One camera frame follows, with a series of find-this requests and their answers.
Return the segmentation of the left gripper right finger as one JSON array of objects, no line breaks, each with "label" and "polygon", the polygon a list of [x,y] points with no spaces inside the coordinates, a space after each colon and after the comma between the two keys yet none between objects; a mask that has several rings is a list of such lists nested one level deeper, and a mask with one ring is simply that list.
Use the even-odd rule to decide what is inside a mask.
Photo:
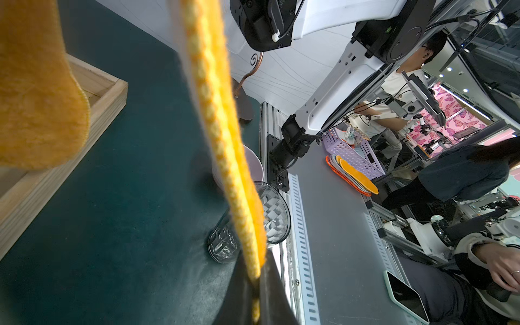
[{"label": "left gripper right finger", "polygon": [[259,281],[261,325],[298,325],[288,302],[276,262],[267,259]]}]

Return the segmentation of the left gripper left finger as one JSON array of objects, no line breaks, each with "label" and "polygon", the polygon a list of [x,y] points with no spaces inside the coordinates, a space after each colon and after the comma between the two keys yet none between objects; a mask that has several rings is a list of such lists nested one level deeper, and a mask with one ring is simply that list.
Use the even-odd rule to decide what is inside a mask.
[{"label": "left gripper left finger", "polygon": [[256,289],[249,278],[245,258],[240,252],[214,325],[252,325]]}]

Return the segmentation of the wooden clothes rack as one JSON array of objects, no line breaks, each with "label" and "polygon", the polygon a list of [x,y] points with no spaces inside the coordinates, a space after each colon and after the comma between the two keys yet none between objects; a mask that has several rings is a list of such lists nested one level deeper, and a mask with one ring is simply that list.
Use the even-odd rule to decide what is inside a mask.
[{"label": "wooden clothes rack", "polygon": [[4,258],[77,165],[127,104],[129,84],[72,55],[71,74],[90,107],[90,127],[83,146],[66,158],[36,169],[1,167],[1,258]]}]

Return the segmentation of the yellow insole front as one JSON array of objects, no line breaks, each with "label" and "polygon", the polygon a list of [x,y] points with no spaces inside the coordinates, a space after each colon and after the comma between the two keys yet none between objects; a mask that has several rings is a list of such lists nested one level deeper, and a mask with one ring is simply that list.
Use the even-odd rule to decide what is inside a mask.
[{"label": "yellow insole front", "polygon": [[217,164],[232,225],[256,289],[253,321],[259,324],[259,281],[267,253],[264,210],[242,143],[221,5],[219,1],[169,1],[168,7],[173,25],[180,30],[177,47],[190,96],[211,159]]}]

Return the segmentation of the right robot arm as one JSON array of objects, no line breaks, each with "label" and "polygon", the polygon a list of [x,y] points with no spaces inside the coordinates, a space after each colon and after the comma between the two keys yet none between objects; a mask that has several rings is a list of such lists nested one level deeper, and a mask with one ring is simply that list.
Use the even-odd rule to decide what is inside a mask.
[{"label": "right robot arm", "polygon": [[284,122],[268,147],[266,180],[288,191],[288,170],[348,102],[358,99],[389,67],[409,54],[426,31],[434,1],[230,1],[248,45],[265,53],[314,32],[356,28],[344,52],[310,99]]}]

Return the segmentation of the seated person hand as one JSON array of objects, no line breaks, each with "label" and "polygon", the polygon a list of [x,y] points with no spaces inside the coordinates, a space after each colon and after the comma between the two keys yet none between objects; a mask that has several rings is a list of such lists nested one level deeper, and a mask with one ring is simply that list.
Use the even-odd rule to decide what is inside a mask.
[{"label": "seated person hand", "polygon": [[472,249],[498,286],[512,293],[519,293],[519,249],[498,243],[477,245]]}]

